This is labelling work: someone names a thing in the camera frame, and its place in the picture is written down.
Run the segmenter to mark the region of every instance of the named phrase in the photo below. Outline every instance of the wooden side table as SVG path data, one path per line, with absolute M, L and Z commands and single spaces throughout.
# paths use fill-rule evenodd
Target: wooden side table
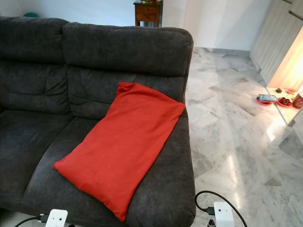
M 156 27 L 161 27 L 163 0 L 154 3 L 136 0 L 134 2 L 134 8 L 136 26 L 140 26 L 140 21 L 144 21 L 154 22 Z

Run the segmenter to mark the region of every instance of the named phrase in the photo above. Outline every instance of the gray fabric sofa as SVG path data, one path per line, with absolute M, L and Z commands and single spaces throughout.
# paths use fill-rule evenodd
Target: gray fabric sofa
M 176 28 L 1 17 L 0 207 L 31 215 L 64 209 L 83 226 L 189 227 L 196 209 L 186 111 L 125 223 L 52 165 L 105 116 L 119 81 L 184 101 L 192 48 L 191 35 Z

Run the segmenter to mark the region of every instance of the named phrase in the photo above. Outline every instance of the seat cushion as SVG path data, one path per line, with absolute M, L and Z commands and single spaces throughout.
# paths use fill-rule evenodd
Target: seat cushion
M 137 187 L 126 223 L 130 227 L 190 227 L 196 215 L 194 200 L 188 118 L 181 116 Z
M 53 208 L 68 210 L 68 221 L 74 224 L 125 227 L 103 203 L 77 189 L 53 168 L 53 164 L 79 145 L 97 123 L 76 117 L 56 137 L 27 186 L 25 205 L 42 213 L 49 213 Z
M 5 110 L 0 117 L 0 202 L 20 203 L 40 158 L 73 116 Z
M 79 145 L 96 120 L 74 118 L 41 158 L 23 202 L 47 213 L 66 209 L 70 223 L 125 227 L 103 203 L 80 191 L 52 165 Z M 180 117 L 153 166 L 131 200 L 126 224 L 131 227 L 189 227 L 196 213 L 188 118 Z

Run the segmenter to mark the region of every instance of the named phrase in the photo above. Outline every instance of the white device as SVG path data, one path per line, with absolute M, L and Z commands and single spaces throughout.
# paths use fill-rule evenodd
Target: white device
M 64 227 L 67 215 L 67 210 L 52 209 L 45 227 Z
M 216 227 L 234 227 L 232 208 L 226 202 L 214 202 Z

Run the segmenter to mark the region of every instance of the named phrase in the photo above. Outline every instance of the back cushion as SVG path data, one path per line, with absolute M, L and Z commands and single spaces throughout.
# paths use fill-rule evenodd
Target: back cushion
M 7 109 L 67 113 L 66 66 L 1 61 L 0 103 Z
M 64 63 L 62 25 L 56 18 L 1 17 L 0 59 Z
M 103 118 L 118 82 L 140 83 L 182 101 L 193 47 L 187 31 L 68 23 L 62 32 L 75 116 Z
M 131 72 L 92 70 L 68 66 L 68 90 L 75 116 L 102 119 L 116 97 L 118 82 L 136 82 L 178 100 L 184 77 L 160 77 Z
M 56 18 L 0 18 L 0 102 L 7 109 L 62 114 L 69 111 Z

